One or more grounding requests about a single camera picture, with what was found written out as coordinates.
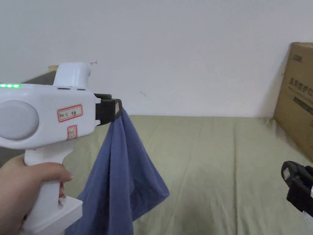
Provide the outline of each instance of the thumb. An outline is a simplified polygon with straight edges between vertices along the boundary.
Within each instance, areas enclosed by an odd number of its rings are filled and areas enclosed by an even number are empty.
[[[73,178],[73,175],[59,163],[41,163],[28,166],[28,168],[32,171],[32,174],[40,178],[42,182],[55,180],[59,182],[67,182]]]

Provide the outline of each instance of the gripper handle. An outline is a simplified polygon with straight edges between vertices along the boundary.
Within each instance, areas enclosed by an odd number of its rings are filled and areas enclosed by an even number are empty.
[[[35,165],[46,162],[62,164],[65,156],[73,151],[74,144],[75,140],[70,140],[36,150],[26,150],[25,164]],[[35,234],[38,228],[53,220],[60,213],[62,207],[58,204],[59,190],[60,182],[58,181],[45,182],[41,185],[35,205],[23,225],[25,231]]]

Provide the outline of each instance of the fingernail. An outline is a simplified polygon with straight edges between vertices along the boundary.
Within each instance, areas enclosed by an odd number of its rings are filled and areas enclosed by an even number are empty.
[[[75,177],[71,172],[69,172],[69,176],[71,177],[71,179]]]

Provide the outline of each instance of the mattress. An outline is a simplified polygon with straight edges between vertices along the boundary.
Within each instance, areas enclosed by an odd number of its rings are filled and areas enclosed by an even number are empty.
[[[269,118],[132,116],[171,195],[134,222],[135,234],[311,234],[287,200],[284,161],[310,161]],[[64,165],[77,197],[108,125],[77,140]]]

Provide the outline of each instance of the white base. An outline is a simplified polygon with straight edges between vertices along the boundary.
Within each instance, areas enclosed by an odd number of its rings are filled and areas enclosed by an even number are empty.
[[[82,201],[72,197],[62,199],[59,213],[40,226],[28,230],[23,229],[21,235],[59,235],[83,216],[82,205]]]

